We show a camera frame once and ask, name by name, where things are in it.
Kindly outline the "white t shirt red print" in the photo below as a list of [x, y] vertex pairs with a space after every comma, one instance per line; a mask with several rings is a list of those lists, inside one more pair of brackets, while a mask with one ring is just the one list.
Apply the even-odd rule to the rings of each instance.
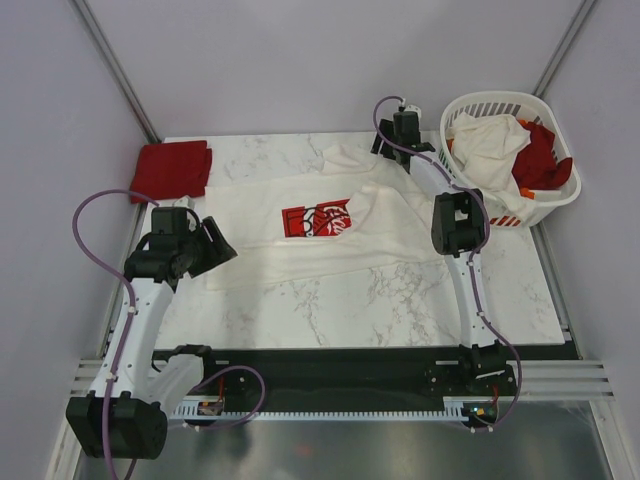
[[401, 166], [344, 145], [323, 157], [318, 172], [207, 188], [205, 212], [237, 252], [209, 290], [439, 260], [432, 203]]

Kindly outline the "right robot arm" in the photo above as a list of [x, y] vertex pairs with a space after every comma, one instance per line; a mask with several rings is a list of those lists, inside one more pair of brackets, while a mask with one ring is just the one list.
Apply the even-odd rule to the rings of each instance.
[[473, 394], [518, 395], [520, 368], [508, 364], [515, 349], [486, 312], [481, 250], [489, 227], [481, 192], [458, 185], [439, 161], [428, 156], [435, 148], [422, 140], [417, 112], [401, 106], [392, 119], [374, 115], [373, 123], [372, 152], [395, 160], [433, 196], [431, 240], [449, 269], [461, 323], [454, 369], [460, 386]]

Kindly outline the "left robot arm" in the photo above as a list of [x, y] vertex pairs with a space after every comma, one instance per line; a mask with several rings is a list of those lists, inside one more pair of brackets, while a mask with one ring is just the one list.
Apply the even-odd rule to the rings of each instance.
[[219, 369], [191, 352], [176, 353], [151, 372], [165, 313], [184, 277], [196, 278], [237, 253], [215, 220], [187, 207], [157, 207], [151, 229], [120, 273], [125, 289], [111, 343], [87, 394], [66, 408], [82, 450], [94, 458], [155, 459], [167, 438], [168, 421], [194, 389], [208, 393]]

